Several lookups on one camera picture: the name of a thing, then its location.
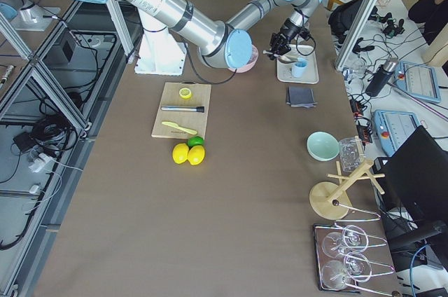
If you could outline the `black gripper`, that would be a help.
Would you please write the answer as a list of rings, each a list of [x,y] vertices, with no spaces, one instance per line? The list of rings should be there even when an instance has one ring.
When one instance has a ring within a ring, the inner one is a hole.
[[[291,50],[291,41],[299,36],[305,41],[312,37],[305,26],[297,26],[289,18],[283,23],[278,33],[273,33],[269,46],[269,58],[275,60],[275,55],[285,55]]]

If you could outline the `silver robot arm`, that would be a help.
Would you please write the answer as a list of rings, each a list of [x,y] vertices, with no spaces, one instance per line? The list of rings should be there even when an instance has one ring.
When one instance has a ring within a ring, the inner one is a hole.
[[[106,0],[79,0],[103,3]],[[252,0],[228,22],[213,21],[187,0],[124,0],[166,27],[193,42],[201,61],[213,68],[237,69],[249,62],[252,53],[248,29],[273,8],[292,5],[292,14],[271,40],[271,51],[283,55],[322,0]]]

